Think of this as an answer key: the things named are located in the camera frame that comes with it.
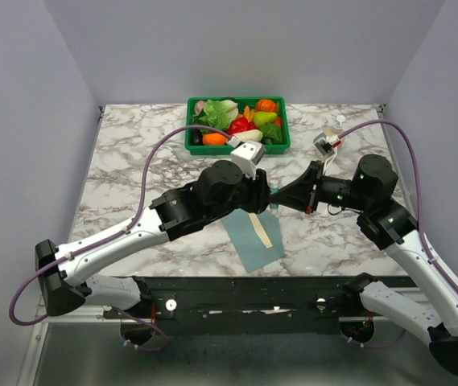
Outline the blue-grey envelope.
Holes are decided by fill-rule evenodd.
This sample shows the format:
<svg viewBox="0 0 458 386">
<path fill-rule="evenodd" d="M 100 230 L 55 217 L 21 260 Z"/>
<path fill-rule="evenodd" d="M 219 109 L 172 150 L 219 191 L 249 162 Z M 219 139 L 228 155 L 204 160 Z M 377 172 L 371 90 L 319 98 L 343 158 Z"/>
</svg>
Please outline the blue-grey envelope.
<svg viewBox="0 0 458 386">
<path fill-rule="evenodd" d="M 261 269 L 285 256 L 279 219 L 269 211 L 258 214 L 273 247 L 265 248 L 254 232 L 249 213 L 241 209 L 222 219 L 225 230 L 247 273 Z"/>
</svg>

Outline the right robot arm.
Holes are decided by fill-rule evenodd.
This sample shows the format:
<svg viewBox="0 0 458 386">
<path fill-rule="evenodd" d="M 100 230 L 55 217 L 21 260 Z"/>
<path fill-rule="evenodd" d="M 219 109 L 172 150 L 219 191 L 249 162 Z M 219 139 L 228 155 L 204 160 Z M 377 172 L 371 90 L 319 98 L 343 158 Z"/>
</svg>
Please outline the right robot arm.
<svg viewBox="0 0 458 386">
<path fill-rule="evenodd" d="M 402 267 L 431 307 L 362 274 L 341 295 L 343 309 L 352 315 L 369 310 L 395 322 L 424 342 L 442 368 L 458 376 L 458 277 L 427 241 L 419 222 L 393 199 L 397 182 L 390 162 L 376 154 L 363 156 L 350 180 L 325 175 L 324 163 L 316 161 L 270 201 L 306 214 L 321 203 L 357 211 L 361 232 Z"/>
</svg>

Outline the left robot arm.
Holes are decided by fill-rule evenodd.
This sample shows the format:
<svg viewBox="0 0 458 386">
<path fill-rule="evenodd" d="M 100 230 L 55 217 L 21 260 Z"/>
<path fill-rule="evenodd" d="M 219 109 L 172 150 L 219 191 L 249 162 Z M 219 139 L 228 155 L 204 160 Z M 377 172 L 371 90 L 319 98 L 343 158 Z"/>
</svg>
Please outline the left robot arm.
<svg viewBox="0 0 458 386">
<path fill-rule="evenodd" d="M 147 248 L 201 231 L 237 209 L 263 212 L 270 188 L 263 169 L 247 177 L 233 162 L 221 160 L 184 186 L 165 191 L 142 213 L 85 239 L 35 246 L 35 266 L 47 314 L 62 316 L 83 305 L 120 308 L 133 318 L 149 309 L 148 296 L 133 278 L 100 271 Z"/>
</svg>

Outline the white radish toy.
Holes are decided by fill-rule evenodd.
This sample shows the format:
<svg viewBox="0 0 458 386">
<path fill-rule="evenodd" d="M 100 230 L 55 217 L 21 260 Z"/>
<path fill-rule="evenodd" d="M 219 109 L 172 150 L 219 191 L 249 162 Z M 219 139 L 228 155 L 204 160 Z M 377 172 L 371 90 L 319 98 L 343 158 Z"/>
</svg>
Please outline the white radish toy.
<svg viewBox="0 0 458 386">
<path fill-rule="evenodd" d="M 263 138 L 263 133 L 259 129 L 246 130 L 244 132 L 236 133 L 234 135 L 241 142 L 260 142 Z"/>
</svg>

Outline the green pepper toy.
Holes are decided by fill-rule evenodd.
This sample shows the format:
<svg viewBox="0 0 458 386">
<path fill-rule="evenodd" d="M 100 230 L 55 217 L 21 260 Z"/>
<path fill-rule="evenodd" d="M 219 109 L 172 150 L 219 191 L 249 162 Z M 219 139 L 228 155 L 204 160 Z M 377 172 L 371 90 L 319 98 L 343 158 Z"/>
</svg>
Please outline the green pepper toy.
<svg viewBox="0 0 458 386">
<path fill-rule="evenodd" d="M 283 131 L 275 123 L 269 123 L 260 128 L 262 143 L 267 145 L 281 145 L 284 143 Z"/>
</svg>

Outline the red pepper toy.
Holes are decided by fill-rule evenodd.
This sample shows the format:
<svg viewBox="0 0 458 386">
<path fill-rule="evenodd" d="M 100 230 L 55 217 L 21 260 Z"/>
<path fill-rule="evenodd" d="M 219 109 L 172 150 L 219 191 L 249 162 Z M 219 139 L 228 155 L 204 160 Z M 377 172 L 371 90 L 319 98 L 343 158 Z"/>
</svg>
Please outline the red pepper toy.
<svg viewBox="0 0 458 386">
<path fill-rule="evenodd" d="M 239 117 L 232 121 L 229 128 L 226 130 L 226 133 L 230 136 L 234 136 L 238 133 L 244 133 L 256 129 L 255 124 L 252 121 L 249 121 L 245 117 Z"/>
</svg>

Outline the orange carrot toy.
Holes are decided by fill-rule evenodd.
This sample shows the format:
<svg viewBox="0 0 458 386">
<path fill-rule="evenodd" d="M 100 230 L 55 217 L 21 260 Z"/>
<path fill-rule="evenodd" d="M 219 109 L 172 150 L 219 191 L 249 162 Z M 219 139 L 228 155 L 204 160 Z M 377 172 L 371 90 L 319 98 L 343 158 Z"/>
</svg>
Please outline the orange carrot toy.
<svg viewBox="0 0 458 386">
<path fill-rule="evenodd" d="M 227 137 L 220 133 L 207 133 L 202 137 L 204 146 L 224 146 L 227 143 Z"/>
</svg>

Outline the beige pump bottle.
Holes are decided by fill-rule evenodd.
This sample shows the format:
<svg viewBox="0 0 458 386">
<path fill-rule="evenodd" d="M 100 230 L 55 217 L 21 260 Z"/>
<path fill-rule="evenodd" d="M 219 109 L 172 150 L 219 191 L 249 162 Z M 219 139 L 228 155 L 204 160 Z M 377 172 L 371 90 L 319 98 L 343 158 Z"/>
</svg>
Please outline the beige pump bottle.
<svg viewBox="0 0 458 386">
<path fill-rule="evenodd" d="M 332 124 L 327 124 L 323 128 L 322 138 L 329 140 L 329 143 L 334 147 L 338 147 L 344 139 L 340 139 L 344 130 L 344 123 L 346 118 L 344 115 L 339 114 L 332 118 Z"/>
</svg>

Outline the green pear toy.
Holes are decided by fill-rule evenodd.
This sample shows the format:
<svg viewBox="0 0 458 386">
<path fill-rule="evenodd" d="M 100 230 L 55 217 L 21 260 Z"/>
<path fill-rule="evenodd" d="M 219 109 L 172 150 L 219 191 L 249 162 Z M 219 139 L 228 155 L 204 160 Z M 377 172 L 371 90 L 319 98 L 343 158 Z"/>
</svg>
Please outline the green pear toy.
<svg viewBox="0 0 458 386">
<path fill-rule="evenodd" d="M 257 111 L 254 113 L 252 122 L 258 129 L 261 129 L 265 125 L 274 123 L 277 117 L 278 114 L 276 112 Z"/>
</svg>

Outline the green lettuce toy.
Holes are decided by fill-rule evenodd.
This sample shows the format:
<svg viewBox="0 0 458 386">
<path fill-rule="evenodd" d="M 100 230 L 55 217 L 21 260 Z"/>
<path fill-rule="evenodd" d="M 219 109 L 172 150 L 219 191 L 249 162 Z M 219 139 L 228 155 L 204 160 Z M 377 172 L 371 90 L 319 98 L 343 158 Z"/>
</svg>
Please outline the green lettuce toy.
<svg viewBox="0 0 458 386">
<path fill-rule="evenodd" d="M 227 130 L 238 114 L 238 104 L 235 101 L 197 101 L 194 106 L 192 123 Z"/>
</svg>

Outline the orange pumpkin toy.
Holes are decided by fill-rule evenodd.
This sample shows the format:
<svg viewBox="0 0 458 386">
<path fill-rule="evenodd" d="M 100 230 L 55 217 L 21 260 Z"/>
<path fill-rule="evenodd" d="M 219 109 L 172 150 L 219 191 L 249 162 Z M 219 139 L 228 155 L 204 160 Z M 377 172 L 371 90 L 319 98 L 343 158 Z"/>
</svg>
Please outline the orange pumpkin toy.
<svg viewBox="0 0 458 386">
<path fill-rule="evenodd" d="M 278 105 L 271 99 L 261 99 L 255 105 L 256 112 L 277 113 Z"/>
</svg>

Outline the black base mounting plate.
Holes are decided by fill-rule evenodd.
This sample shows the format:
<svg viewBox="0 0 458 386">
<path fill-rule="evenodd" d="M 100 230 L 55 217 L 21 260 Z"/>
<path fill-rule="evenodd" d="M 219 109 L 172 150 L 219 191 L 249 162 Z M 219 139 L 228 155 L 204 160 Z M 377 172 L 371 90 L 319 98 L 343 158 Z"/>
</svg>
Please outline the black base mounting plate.
<svg viewBox="0 0 458 386">
<path fill-rule="evenodd" d="M 359 277 L 136 277 L 140 302 L 128 314 L 167 335 L 338 334 L 365 321 Z"/>
</svg>

